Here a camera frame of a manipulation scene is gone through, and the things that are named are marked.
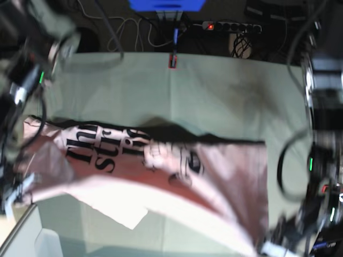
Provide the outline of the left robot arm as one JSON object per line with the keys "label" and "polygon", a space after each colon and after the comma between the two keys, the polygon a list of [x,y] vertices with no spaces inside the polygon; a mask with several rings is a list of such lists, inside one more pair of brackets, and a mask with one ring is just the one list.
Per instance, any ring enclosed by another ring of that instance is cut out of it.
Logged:
{"label": "left robot arm", "polygon": [[[289,47],[287,66],[302,39],[308,41],[301,57],[303,80],[292,69],[288,73],[304,97],[309,124],[286,142],[277,165],[281,194],[301,205],[291,218],[280,216],[265,235],[257,248],[262,256],[295,256],[301,241],[309,243],[313,235],[342,224],[342,1],[308,3],[308,17]],[[294,195],[284,187],[283,162],[288,148],[307,135],[307,191]]]}

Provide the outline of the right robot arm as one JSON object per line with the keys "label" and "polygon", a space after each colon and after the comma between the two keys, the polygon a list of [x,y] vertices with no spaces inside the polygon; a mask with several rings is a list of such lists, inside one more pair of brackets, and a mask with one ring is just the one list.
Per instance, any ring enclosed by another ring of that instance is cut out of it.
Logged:
{"label": "right robot arm", "polygon": [[[34,175],[15,170],[26,151],[43,131],[47,119],[43,97],[45,81],[53,81],[58,66],[77,50],[80,36],[75,30],[58,35],[48,31],[34,15],[31,1],[1,1],[1,22],[25,44],[4,71],[8,87],[1,93],[1,214],[13,215],[12,205],[23,202],[23,195],[35,181]],[[42,121],[36,133],[18,145],[12,138],[27,102],[36,96],[42,108]]]}

